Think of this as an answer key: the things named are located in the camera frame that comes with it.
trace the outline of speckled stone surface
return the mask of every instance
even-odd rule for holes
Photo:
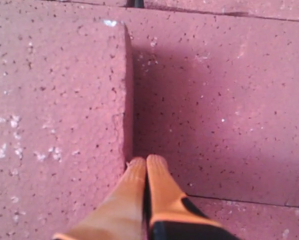
[[[85,217],[132,156],[124,24],[0,18],[0,239],[49,239]]]
[[[241,240],[299,240],[299,208],[191,197]]]
[[[0,18],[123,20],[134,153],[167,157],[191,195],[299,206],[299,22],[34,2]]]
[[[299,21],[299,0],[144,0],[148,9]]]

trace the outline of paving tile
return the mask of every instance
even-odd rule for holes
[[[0,239],[49,239],[113,189],[132,156],[124,24],[0,17]]]
[[[199,197],[191,200],[242,240],[299,240],[299,208]]]
[[[144,0],[148,9],[299,21],[299,0]]]
[[[20,11],[0,5],[0,18],[8,9]],[[51,2],[21,10],[35,22],[127,24],[135,154],[167,157],[189,194],[299,206],[299,22]]]

